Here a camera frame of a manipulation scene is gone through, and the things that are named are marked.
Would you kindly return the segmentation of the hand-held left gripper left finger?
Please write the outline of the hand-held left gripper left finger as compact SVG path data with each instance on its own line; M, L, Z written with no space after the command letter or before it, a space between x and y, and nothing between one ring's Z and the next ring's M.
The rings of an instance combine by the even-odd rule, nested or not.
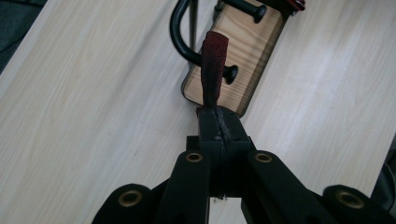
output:
M199 150L210 159L210 196L224 197L222 169L223 139L214 108L198 107L198 134L187 137L186 149Z

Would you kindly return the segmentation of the black hook rack wooden base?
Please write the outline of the black hook rack wooden base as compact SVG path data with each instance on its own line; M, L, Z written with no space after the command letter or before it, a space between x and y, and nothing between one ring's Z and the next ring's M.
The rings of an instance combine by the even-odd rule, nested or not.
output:
M201 52L195 49L198 0L178 0L171 14L170 36L191 69L182 95L200 105ZM243 116L289 16L286 0L217 0L210 29L229 38L219 104Z

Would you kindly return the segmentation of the striped red bow tie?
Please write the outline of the striped red bow tie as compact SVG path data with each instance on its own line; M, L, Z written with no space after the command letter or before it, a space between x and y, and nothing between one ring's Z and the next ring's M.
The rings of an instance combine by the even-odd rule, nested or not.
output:
M305 10L305 0L286 0L286 1L293 8L294 11Z

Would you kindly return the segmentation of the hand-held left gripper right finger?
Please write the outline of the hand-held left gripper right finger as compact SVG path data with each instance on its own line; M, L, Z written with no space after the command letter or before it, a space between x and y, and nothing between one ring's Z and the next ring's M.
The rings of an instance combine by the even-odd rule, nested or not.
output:
M245 160L252 150L252 142L232 110L218 107L217 122L221 137L219 192L222 197L239 197Z

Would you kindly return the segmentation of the dark red bow tie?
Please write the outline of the dark red bow tie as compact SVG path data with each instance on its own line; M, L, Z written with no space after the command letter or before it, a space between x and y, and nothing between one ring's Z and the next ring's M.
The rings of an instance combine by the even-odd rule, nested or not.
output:
M208 31L202 45L201 83L204 107L216 107L227 56L229 39Z

